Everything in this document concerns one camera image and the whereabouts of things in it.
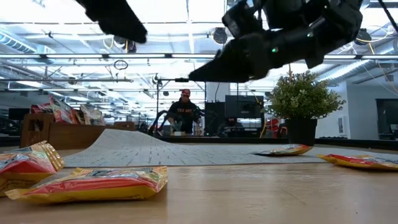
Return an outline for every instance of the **gray mat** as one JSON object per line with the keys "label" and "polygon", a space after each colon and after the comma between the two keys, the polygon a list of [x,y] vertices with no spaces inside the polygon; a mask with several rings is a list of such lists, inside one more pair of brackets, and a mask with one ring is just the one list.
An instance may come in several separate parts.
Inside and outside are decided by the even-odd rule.
{"label": "gray mat", "polygon": [[368,154],[398,159],[398,155],[329,147],[314,147],[304,155],[290,157],[264,157],[250,154],[278,147],[278,145],[255,144],[171,144],[137,131],[106,129],[92,146],[67,156],[64,160],[67,167],[132,167],[324,162],[316,157],[317,154],[347,156]]}

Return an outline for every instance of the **red cap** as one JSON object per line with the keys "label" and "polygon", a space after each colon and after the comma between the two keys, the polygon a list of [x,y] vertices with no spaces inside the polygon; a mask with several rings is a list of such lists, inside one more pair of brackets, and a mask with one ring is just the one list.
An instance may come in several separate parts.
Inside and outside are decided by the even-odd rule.
{"label": "red cap", "polygon": [[185,90],[182,90],[181,94],[185,95],[185,96],[190,96],[191,95],[191,91],[188,90],[188,89],[185,89]]}

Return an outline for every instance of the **desk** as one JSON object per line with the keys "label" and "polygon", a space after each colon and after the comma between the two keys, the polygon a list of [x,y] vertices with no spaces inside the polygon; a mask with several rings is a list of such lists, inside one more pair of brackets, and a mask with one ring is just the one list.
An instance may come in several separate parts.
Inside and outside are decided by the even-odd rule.
{"label": "desk", "polygon": [[0,198],[0,217],[30,224],[394,223],[397,185],[396,173],[331,164],[169,167],[169,183],[147,201],[37,206]]}

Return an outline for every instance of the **monitor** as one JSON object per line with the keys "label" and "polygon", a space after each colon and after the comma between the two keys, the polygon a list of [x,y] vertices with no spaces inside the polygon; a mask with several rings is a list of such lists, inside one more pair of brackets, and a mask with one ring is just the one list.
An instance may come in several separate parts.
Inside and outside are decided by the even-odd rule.
{"label": "monitor", "polygon": [[9,108],[8,109],[8,119],[14,121],[23,121],[25,114],[29,114],[29,108]]}
{"label": "monitor", "polygon": [[264,102],[263,96],[225,96],[226,118],[261,118],[261,109],[257,100]]}

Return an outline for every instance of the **black shirt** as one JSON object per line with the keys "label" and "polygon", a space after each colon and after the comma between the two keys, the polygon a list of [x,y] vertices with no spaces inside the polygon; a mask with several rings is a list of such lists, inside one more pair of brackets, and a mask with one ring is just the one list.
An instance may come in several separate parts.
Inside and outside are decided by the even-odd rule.
{"label": "black shirt", "polygon": [[181,131],[185,131],[187,134],[192,133],[192,123],[200,118],[200,115],[195,115],[195,110],[197,106],[188,101],[187,103],[182,103],[181,99],[173,103],[169,109],[170,113],[176,114],[179,119],[174,118],[175,121],[182,121]]}

